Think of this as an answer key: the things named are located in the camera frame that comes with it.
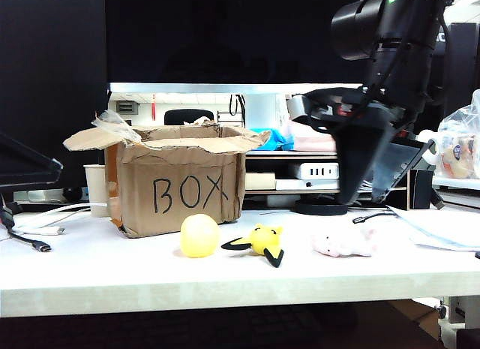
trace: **paper sheet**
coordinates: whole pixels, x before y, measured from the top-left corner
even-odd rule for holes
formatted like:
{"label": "paper sheet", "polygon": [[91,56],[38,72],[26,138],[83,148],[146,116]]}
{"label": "paper sheet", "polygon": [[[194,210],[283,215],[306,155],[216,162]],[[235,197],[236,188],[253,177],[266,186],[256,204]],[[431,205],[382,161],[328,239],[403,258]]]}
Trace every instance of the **paper sheet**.
{"label": "paper sheet", "polygon": [[456,251],[480,251],[480,214],[450,210],[399,210],[389,207],[410,226],[417,245]]}

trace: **pink plush toy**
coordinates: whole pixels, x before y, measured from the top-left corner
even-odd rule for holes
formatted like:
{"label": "pink plush toy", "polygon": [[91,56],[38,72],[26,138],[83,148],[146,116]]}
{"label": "pink plush toy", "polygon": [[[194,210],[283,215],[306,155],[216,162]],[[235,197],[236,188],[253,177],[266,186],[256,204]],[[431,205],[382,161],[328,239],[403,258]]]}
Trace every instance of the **pink plush toy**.
{"label": "pink plush toy", "polygon": [[331,257],[360,255],[371,257],[376,246],[372,242],[373,230],[332,228],[313,237],[313,249]]}

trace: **desk surface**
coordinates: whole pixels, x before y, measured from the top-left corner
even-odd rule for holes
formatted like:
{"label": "desk surface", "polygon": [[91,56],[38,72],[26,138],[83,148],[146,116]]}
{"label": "desk surface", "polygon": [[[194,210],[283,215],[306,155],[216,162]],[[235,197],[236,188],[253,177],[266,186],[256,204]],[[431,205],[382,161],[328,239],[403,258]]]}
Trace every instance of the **desk surface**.
{"label": "desk surface", "polygon": [[275,269],[249,251],[218,249],[190,259],[179,250],[178,233],[126,239],[107,218],[80,213],[63,222],[64,235],[42,237],[50,253],[12,239],[0,242],[0,316],[480,294],[480,260],[473,253],[416,247],[407,239],[409,227],[393,217],[363,224],[377,230],[373,257],[333,258],[313,251],[313,233],[351,226],[361,214],[243,211],[236,223],[220,226],[221,242],[227,242],[257,222],[282,224],[285,256]]}

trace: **black chair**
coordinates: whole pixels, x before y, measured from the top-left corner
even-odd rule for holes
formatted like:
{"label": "black chair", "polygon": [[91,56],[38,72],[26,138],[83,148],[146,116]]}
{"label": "black chair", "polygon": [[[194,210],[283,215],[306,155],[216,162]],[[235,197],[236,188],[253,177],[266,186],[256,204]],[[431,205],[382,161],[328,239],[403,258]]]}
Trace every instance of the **black chair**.
{"label": "black chair", "polygon": [[165,125],[183,125],[184,122],[194,122],[198,118],[206,116],[214,119],[213,112],[204,109],[174,109],[165,112],[163,121]]}

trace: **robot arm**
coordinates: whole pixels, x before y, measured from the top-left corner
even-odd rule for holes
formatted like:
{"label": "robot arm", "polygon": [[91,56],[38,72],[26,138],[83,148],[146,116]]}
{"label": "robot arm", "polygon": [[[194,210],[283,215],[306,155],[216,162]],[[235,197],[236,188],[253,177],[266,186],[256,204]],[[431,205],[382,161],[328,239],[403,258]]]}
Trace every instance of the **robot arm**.
{"label": "robot arm", "polygon": [[[335,14],[334,48],[344,59],[368,60],[362,87],[315,90],[293,97],[288,107],[292,119],[335,138],[337,202],[351,203],[372,170],[372,198],[382,201],[426,150],[395,137],[433,100],[427,93],[431,60],[440,25],[446,30],[443,12],[452,3],[358,0]],[[326,115],[327,107],[333,115]]]}

